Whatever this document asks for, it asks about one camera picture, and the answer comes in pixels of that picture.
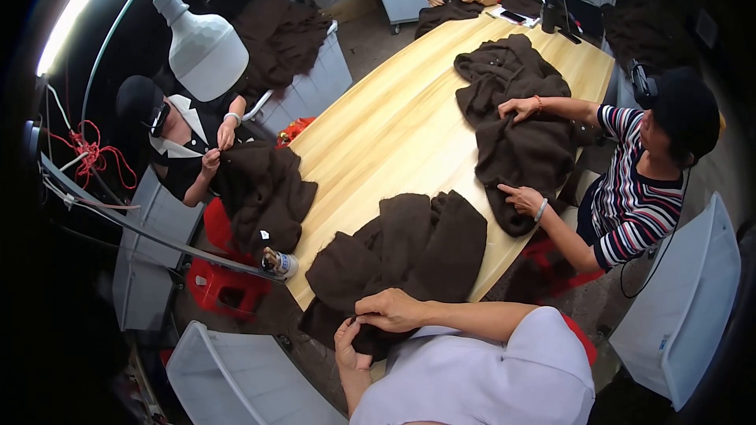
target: wooden table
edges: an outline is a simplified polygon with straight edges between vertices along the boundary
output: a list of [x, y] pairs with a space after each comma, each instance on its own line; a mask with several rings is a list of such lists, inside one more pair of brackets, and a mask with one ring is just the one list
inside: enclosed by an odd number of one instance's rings
[[600, 102], [614, 59], [583, 41], [543, 33], [481, 14], [446, 22], [393, 55], [356, 83], [291, 144], [302, 178], [316, 181], [315, 203], [294, 254], [299, 272], [287, 282], [304, 310], [314, 294], [305, 271], [337, 231], [352, 234], [378, 215], [378, 202], [404, 192], [434, 195], [454, 189], [488, 222], [487, 247], [469, 300], [480, 300], [509, 268], [532, 232], [519, 238], [498, 226], [474, 174], [475, 133], [454, 92], [468, 85], [454, 58], [484, 41], [525, 33], [567, 81], [572, 96]]

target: white bangle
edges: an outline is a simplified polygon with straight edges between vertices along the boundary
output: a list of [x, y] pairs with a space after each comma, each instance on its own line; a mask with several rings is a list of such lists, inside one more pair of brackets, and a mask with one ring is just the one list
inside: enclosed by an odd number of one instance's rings
[[546, 205], [549, 203], [549, 199], [543, 198], [543, 203], [541, 203], [541, 208], [538, 209], [538, 213], [535, 214], [534, 221], [538, 223], [538, 221], [541, 219], [541, 216], [543, 215], [543, 211], [546, 210]]
[[226, 117], [229, 115], [232, 115], [233, 118], [236, 118], [237, 126], [236, 128], [239, 128], [239, 125], [241, 125], [241, 117], [239, 115], [234, 114], [233, 112], [228, 112], [226, 115], [223, 116], [223, 121], [226, 121]]

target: phone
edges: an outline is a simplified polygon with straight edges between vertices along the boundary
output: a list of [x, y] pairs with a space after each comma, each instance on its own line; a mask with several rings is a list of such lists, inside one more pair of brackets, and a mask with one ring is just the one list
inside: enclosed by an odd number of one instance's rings
[[576, 45], [579, 45], [580, 43], [582, 43], [582, 41], [580, 41], [580, 38], [576, 37], [574, 34], [570, 33], [569, 31], [565, 31], [564, 28], [560, 28], [560, 33]]
[[527, 18], [523, 17], [522, 15], [517, 15], [516, 13], [510, 12], [509, 10], [502, 10], [501, 16], [507, 17], [510, 20], [514, 20], [517, 23], [523, 23]]

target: red plastic stool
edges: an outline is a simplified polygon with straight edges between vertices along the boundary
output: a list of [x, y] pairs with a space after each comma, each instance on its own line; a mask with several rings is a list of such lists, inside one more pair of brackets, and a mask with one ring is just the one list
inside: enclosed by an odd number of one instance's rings
[[596, 346], [591, 343], [591, 340], [588, 339], [588, 336], [583, 333], [583, 331], [580, 329], [578, 324], [574, 322], [574, 320], [572, 320], [565, 314], [562, 314], [562, 317], [565, 319], [565, 323], [567, 324], [569, 329], [572, 330], [572, 333], [574, 333], [578, 337], [578, 340], [580, 340], [580, 343], [583, 344], [583, 348], [585, 348], [585, 354], [588, 356], [588, 364], [593, 366], [593, 364], [596, 362], [596, 357], [599, 355], [599, 352], [596, 350]]
[[543, 278], [546, 279], [549, 284], [549, 295], [553, 298], [559, 297], [567, 290], [595, 281], [604, 274], [604, 271], [599, 270], [577, 274], [570, 279], [560, 278], [554, 272], [553, 266], [547, 258], [547, 254], [551, 253], [553, 250], [556, 250], [556, 246], [554, 246], [551, 238], [548, 237], [538, 241], [531, 241], [523, 249], [523, 256], [529, 260], [535, 261], [535, 264], [541, 269]]
[[[204, 285], [197, 284], [198, 276], [205, 279]], [[191, 263], [187, 285], [197, 305], [203, 310], [248, 322], [255, 319], [257, 307], [271, 291], [268, 279], [232, 271], [198, 258]]]
[[242, 253], [239, 250], [239, 245], [236, 240], [233, 239], [232, 234], [232, 222], [226, 215], [226, 210], [223, 208], [223, 203], [220, 198], [214, 198], [205, 207], [203, 213], [203, 221], [205, 222], [205, 233], [207, 234], [207, 240], [219, 250], [223, 250], [228, 255], [227, 258], [248, 266], [259, 267], [255, 258], [249, 253]]

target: striped shirt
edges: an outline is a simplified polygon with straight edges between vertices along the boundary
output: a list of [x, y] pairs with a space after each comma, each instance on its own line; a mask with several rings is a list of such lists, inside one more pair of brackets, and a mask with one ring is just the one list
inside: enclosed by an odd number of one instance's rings
[[640, 143], [643, 111], [602, 105], [598, 120], [619, 144], [593, 193], [591, 221], [599, 240], [593, 252], [599, 266], [609, 271], [640, 256], [669, 233], [680, 219], [683, 176], [659, 181], [638, 174], [636, 166], [645, 151]]

